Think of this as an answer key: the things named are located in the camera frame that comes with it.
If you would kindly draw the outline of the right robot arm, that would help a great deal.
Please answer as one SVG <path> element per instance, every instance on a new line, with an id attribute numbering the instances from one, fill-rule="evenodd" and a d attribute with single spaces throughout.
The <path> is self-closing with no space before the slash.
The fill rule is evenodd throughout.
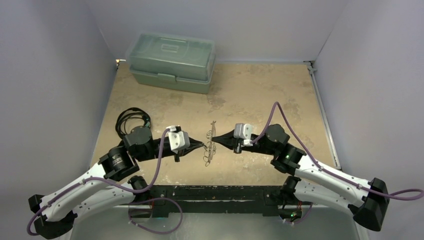
<path id="1" fill-rule="evenodd" d="M 289 143 L 290 136 L 279 124 L 268 126 L 256 143 L 250 143 L 257 137 L 252 128 L 250 124 L 237 123 L 234 130 L 209 139 L 236 154 L 246 151 L 272 156 L 271 165 L 288 177 L 278 192 L 265 193 L 267 199 L 282 205 L 324 205 L 346 213 L 368 230 L 381 231 L 390 203 L 383 180 L 354 177 L 313 160 Z"/>

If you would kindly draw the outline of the green plastic toolbox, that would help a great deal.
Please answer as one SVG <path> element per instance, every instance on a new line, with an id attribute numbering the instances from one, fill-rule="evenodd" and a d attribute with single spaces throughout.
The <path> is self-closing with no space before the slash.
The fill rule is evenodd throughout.
<path id="1" fill-rule="evenodd" d="M 207 94 L 216 61 L 209 39 L 143 32 L 126 52 L 129 71 L 141 85 Z"/>

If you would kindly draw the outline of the aluminium frame rail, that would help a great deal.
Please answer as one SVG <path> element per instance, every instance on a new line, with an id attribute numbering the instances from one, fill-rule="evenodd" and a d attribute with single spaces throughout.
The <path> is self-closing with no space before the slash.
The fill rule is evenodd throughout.
<path id="1" fill-rule="evenodd" d="M 311 82 L 312 82 L 312 85 L 313 85 L 313 88 L 314 88 L 314 92 L 315 92 L 316 99 L 317 99 L 317 102 L 318 102 L 318 105 L 319 105 L 322 121 L 323 121 L 325 131 L 326 131 L 326 138 L 327 138 L 328 146 L 329 146 L 329 149 L 330 149 L 330 152 L 331 152 L 332 161 L 334 163 L 334 168 L 339 170 L 339 171 L 342 171 L 342 167 L 340 165 L 340 161 L 339 161 L 338 154 L 337 154 L 337 151 L 336 151 L 332 132 L 331 132 L 331 129 L 330 129 L 330 126 L 329 126 L 327 114 L 325 112 L 324 105 L 323 105 L 323 102 L 322 102 L 322 98 L 321 98 L 319 88 L 318 88 L 318 85 L 317 85 L 317 81 L 316 81 L 316 78 L 315 78 L 315 72 L 317 71 L 317 69 L 314 68 L 314 66 L 313 66 L 314 62 L 313 61 L 303 61 L 303 63 L 306 65 L 306 67 L 308 69 L 309 76 L 311 78 Z"/>

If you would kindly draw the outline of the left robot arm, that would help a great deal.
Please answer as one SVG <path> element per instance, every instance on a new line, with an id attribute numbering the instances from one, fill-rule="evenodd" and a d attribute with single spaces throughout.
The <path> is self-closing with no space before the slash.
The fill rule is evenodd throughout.
<path id="1" fill-rule="evenodd" d="M 173 157 L 179 162 L 180 157 L 202 147 L 203 142 L 189 137 L 179 125 L 167 127 L 158 139 L 153 138 L 150 128 L 134 127 L 77 179 L 49 195 L 31 196 L 28 203 L 34 215 L 26 226 L 27 234 L 55 239 L 68 233 L 83 216 L 131 202 L 142 205 L 158 178 L 162 158 Z M 119 183 L 139 171 L 138 162 L 148 160 L 157 160 L 150 183 L 140 176 L 127 184 Z"/>

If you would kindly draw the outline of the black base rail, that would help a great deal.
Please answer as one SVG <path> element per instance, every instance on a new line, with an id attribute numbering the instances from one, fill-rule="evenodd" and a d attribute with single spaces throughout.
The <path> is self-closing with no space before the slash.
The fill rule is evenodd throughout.
<path id="1" fill-rule="evenodd" d="M 285 194 L 281 186 L 273 185 L 155 185 L 145 193 L 136 194 L 131 204 L 147 206 L 154 218 L 167 218 L 171 213 L 197 214 L 260 214 L 288 218 L 296 209 L 307 206 L 292 193 Z"/>

